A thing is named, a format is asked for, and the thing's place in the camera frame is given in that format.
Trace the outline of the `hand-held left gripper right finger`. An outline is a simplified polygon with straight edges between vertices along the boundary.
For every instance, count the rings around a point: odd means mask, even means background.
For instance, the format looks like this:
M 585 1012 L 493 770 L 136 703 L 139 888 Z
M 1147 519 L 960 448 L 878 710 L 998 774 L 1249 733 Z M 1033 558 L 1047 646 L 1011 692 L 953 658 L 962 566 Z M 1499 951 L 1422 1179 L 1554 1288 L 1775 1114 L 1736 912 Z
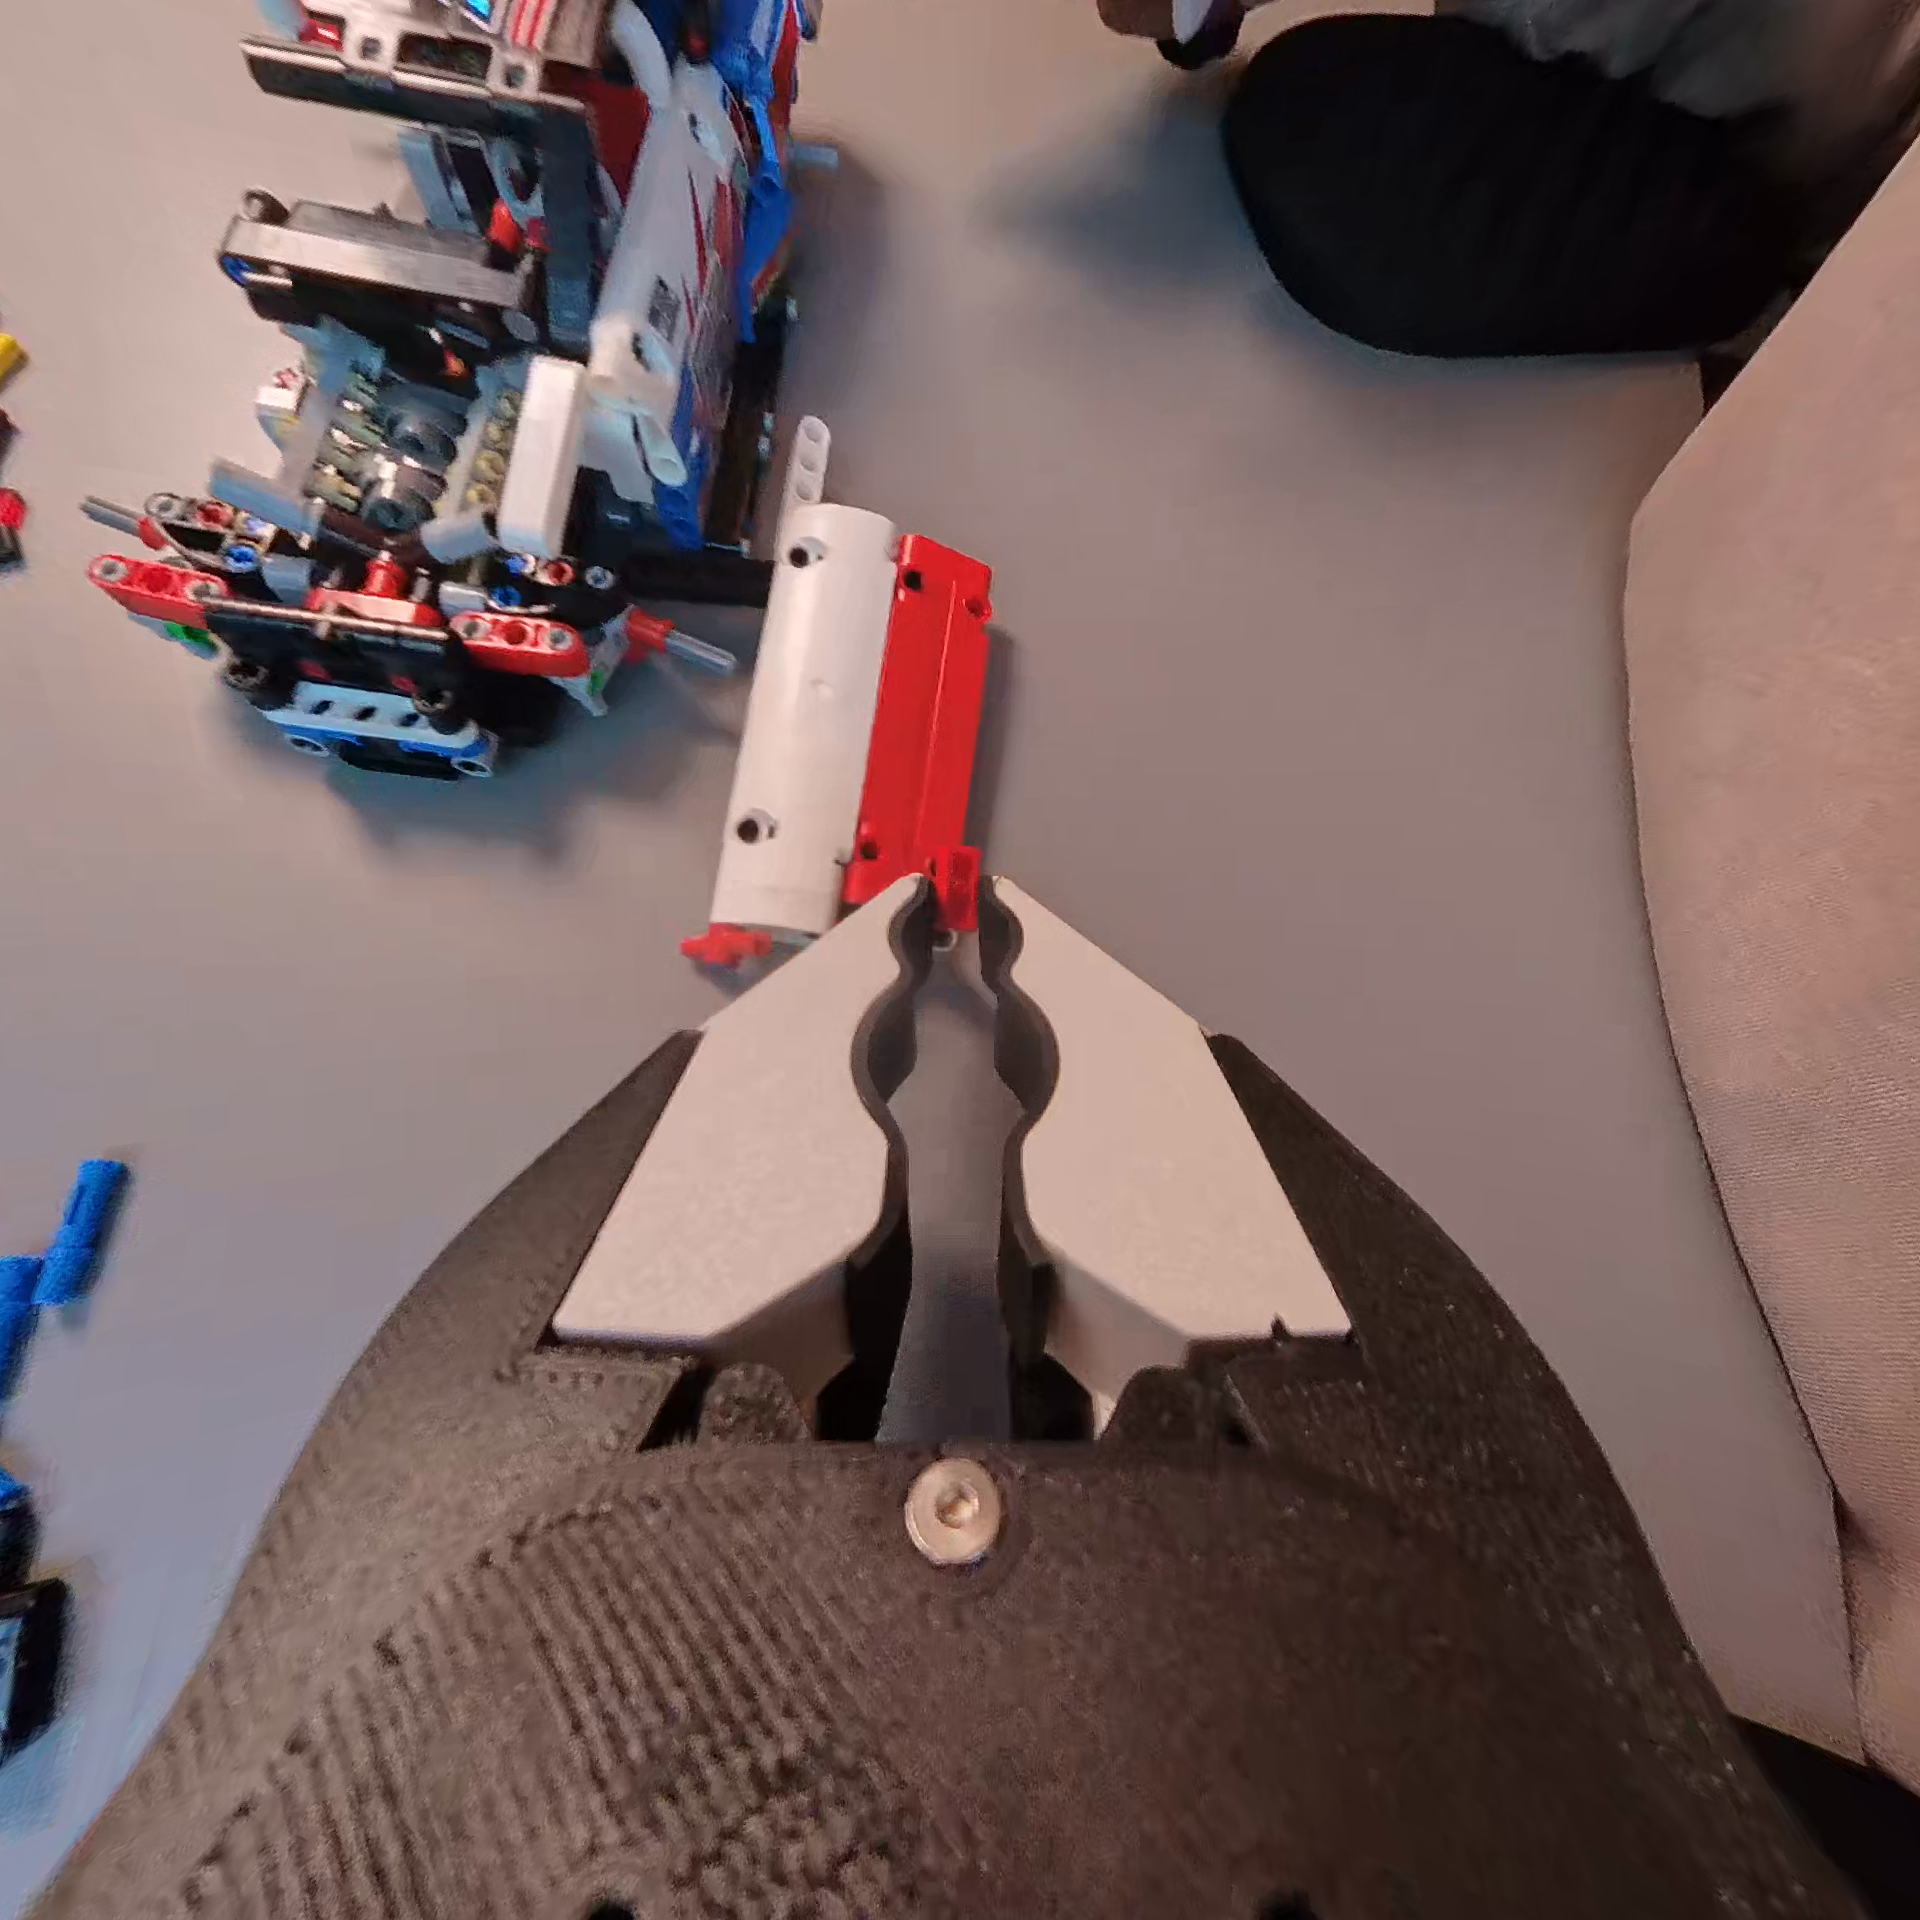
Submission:
M 978 888 L 1018 1434 L 1098 1434 L 1158 1368 L 1353 1322 L 1209 1030 L 1018 882 Z

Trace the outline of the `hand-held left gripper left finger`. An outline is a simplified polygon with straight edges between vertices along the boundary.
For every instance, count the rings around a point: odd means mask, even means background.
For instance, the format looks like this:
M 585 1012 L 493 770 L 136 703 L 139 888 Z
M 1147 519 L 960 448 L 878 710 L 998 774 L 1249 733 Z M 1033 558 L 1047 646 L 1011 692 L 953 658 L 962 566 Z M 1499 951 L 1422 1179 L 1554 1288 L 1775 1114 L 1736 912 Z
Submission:
M 818 1436 L 875 1437 L 912 1288 L 890 1102 L 931 963 L 934 888 L 903 877 L 705 1021 L 559 1342 L 766 1364 Z

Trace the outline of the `white and red lego assembly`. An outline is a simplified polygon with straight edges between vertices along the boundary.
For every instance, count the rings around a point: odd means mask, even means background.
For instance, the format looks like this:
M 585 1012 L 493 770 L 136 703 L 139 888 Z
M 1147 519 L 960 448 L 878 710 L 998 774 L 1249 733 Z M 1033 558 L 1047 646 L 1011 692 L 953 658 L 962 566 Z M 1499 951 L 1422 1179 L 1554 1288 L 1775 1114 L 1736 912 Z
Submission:
M 805 416 L 709 910 L 709 923 L 768 930 L 774 952 L 897 880 L 928 880 L 935 848 L 974 846 L 993 570 L 831 502 L 831 453 L 829 423 Z

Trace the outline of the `blue white lego race car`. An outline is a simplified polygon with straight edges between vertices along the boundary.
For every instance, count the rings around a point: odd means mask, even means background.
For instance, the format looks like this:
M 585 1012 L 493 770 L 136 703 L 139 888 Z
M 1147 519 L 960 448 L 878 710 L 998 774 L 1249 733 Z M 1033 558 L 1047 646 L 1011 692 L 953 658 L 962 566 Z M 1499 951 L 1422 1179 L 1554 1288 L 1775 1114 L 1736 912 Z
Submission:
M 423 219 L 253 189 L 221 266 L 297 349 L 277 467 L 89 519 L 89 583 L 295 751 L 462 783 L 739 672 L 662 607 L 766 611 L 752 554 L 797 317 L 793 109 L 824 4 L 262 4 L 270 95 L 392 120 Z

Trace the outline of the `pile of blue black pins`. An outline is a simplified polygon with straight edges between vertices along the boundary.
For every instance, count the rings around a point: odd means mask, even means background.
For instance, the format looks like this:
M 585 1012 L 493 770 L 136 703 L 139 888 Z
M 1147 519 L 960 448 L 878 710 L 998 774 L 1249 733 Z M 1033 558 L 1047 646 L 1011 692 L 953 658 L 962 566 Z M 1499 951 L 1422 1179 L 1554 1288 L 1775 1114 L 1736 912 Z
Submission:
M 41 1317 L 85 1300 L 104 1266 L 128 1195 L 131 1167 L 87 1159 L 72 1184 L 48 1245 L 2 1260 L 2 1402 L 26 1376 Z M 72 1591 L 35 1572 L 39 1541 L 31 1486 L 2 1470 L 2 1762 L 9 1765 L 56 1722 Z

